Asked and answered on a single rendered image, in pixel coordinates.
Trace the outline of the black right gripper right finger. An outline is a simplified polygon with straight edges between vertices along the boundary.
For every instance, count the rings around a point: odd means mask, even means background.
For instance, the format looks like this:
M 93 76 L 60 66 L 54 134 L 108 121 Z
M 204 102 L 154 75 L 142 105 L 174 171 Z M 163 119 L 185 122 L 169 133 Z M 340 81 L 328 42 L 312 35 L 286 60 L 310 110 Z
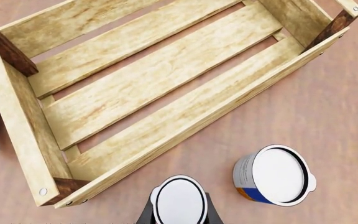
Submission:
M 209 193 L 206 193 L 206 199 L 208 203 L 208 209 L 204 224 L 224 224 L 213 205 L 213 201 L 211 200 Z

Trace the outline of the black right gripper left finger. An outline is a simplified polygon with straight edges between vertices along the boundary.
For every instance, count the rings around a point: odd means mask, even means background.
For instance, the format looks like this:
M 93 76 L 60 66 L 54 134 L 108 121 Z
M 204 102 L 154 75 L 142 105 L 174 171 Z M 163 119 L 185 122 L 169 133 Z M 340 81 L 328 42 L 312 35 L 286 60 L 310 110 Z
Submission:
M 136 224 L 156 224 L 154 216 L 154 202 L 151 195 L 149 195 L 147 203 L 145 204 L 140 217 L 136 221 Z

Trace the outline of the wooden slat tray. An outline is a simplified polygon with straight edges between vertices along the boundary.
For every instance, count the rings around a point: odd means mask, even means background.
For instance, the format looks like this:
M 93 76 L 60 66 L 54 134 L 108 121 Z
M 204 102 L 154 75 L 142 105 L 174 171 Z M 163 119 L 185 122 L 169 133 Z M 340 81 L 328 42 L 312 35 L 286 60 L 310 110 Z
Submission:
M 0 27 L 0 114 L 39 207 L 84 203 L 302 67 L 358 18 L 336 0 L 174 0 L 34 63 L 158 0 L 66 0 Z M 78 143 L 259 42 L 276 44 L 79 155 Z

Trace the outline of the white-lidded tin with blue label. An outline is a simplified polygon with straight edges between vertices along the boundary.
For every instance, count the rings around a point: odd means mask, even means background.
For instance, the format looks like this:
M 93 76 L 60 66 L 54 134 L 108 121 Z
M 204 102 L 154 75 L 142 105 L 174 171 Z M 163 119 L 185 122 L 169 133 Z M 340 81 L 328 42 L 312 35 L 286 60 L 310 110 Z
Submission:
M 242 156 L 234 164 L 232 180 L 246 199 L 279 207 L 298 205 L 317 185 L 302 156 L 279 144 Z

